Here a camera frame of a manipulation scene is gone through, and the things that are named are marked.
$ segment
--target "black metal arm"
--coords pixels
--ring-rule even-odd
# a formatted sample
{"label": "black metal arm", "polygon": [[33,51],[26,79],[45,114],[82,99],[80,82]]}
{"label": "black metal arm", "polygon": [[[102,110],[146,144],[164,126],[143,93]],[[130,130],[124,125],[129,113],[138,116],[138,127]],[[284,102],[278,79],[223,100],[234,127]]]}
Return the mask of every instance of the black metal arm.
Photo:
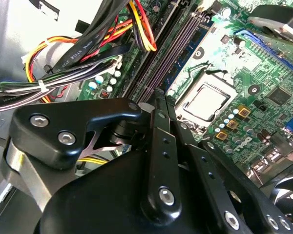
{"label": "black metal arm", "polygon": [[[10,137],[3,175],[37,201],[42,234],[293,234],[213,142],[198,147],[160,90],[151,115],[124,98],[22,107]],[[79,157],[122,143],[134,151],[75,178]]]}

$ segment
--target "silver screw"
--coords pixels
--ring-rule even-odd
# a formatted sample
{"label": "silver screw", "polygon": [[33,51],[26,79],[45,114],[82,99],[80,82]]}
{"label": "silver screw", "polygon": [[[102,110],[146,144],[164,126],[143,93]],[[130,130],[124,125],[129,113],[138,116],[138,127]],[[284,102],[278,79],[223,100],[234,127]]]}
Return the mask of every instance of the silver screw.
{"label": "silver screw", "polygon": [[287,230],[291,230],[291,226],[285,221],[285,219],[279,216],[280,223],[285,227]]}
{"label": "silver screw", "polygon": [[183,129],[187,129],[187,128],[188,128],[187,125],[184,124],[184,123],[180,123],[180,126],[181,126]]}
{"label": "silver screw", "polygon": [[32,116],[30,122],[35,127],[43,128],[49,124],[49,121],[44,116]]}
{"label": "silver screw", "polygon": [[72,145],[76,142],[76,138],[69,132],[62,132],[58,136],[59,142],[64,145]]}
{"label": "silver screw", "polygon": [[128,106],[130,107],[130,109],[132,109],[132,110],[134,110],[134,111],[137,111],[137,110],[138,110],[137,105],[134,104],[134,103],[132,103],[132,102],[130,102],[130,103],[128,104]]}
{"label": "silver screw", "polygon": [[215,149],[215,146],[214,146],[212,143],[207,142],[207,145],[208,145],[212,150]]}
{"label": "silver screw", "polygon": [[161,112],[159,112],[158,115],[159,115],[161,118],[166,118],[166,116],[163,115]]}
{"label": "silver screw", "polygon": [[279,230],[279,226],[277,224],[277,222],[270,216],[270,215],[266,215],[267,221],[268,223],[276,230]]}
{"label": "silver screw", "polygon": [[235,230],[239,230],[239,228],[240,228],[239,221],[229,211],[225,212],[225,219],[226,219],[226,222],[230,225],[230,227],[232,227]]}
{"label": "silver screw", "polygon": [[175,203],[175,197],[168,189],[160,189],[160,199],[168,206],[172,206]]}

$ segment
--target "black wire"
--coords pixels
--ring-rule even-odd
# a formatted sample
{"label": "black wire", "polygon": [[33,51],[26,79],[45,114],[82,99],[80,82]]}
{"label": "black wire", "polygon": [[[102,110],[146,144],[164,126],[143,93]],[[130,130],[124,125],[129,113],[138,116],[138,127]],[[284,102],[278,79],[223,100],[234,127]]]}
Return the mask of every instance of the black wire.
{"label": "black wire", "polygon": [[132,25],[133,25],[133,34],[135,37],[135,42],[137,44],[137,47],[139,48],[139,50],[146,52],[147,50],[143,45],[143,41],[142,41],[142,38],[141,38],[141,35],[139,32],[138,24],[137,24],[136,18],[134,16],[133,10],[131,9],[130,5],[128,5],[127,7],[128,7],[128,10],[131,14]]}
{"label": "black wire", "polygon": [[104,0],[91,25],[80,39],[55,64],[53,72],[74,67],[91,48],[98,48],[116,15],[128,4],[129,0]]}

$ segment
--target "ram slot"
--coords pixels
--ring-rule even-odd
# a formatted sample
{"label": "ram slot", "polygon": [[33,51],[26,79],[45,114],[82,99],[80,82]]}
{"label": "ram slot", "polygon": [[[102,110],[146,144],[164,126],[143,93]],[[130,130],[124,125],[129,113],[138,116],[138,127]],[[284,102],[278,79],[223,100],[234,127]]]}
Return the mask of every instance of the ram slot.
{"label": "ram slot", "polygon": [[199,15],[196,6],[193,6],[193,8],[194,9],[192,9],[192,12],[178,32],[177,36],[174,38],[172,45],[162,57],[161,62],[158,64],[156,69],[152,70],[151,76],[144,84],[143,91],[139,92],[139,94],[135,97],[136,102],[146,102],[150,98],[154,89],[163,81],[169,69],[187,46],[187,42],[193,36],[194,32],[196,32],[196,29],[201,22],[202,15]]}
{"label": "ram slot", "polygon": [[154,64],[154,61],[159,56],[162,46],[165,44],[167,38],[169,38],[169,35],[171,34],[176,23],[182,18],[184,9],[187,5],[187,0],[177,0],[171,2],[169,10],[165,12],[163,17],[160,19],[159,24],[154,29],[157,51],[148,52],[142,62],[137,66],[138,69],[133,77],[130,78],[128,86],[123,93],[123,97],[133,99],[133,96],[137,91],[137,87],[140,87],[140,85],[142,85],[145,81],[145,75],[150,73],[153,66],[156,65]]}

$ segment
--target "motherboard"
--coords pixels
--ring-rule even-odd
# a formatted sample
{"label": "motherboard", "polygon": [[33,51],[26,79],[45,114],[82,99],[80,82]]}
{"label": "motherboard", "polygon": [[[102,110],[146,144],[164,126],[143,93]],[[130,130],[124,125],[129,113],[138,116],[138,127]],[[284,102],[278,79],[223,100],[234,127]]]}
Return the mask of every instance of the motherboard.
{"label": "motherboard", "polygon": [[[202,2],[211,2],[209,11],[198,10]],[[213,139],[246,173],[268,180],[293,164],[292,35],[264,27],[261,18],[268,5],[293,11],[293,0],[141,3],[158,51],[133,48],[114,74],[86,81],[79,100],[150,102],[160,87],[196,140]]]}

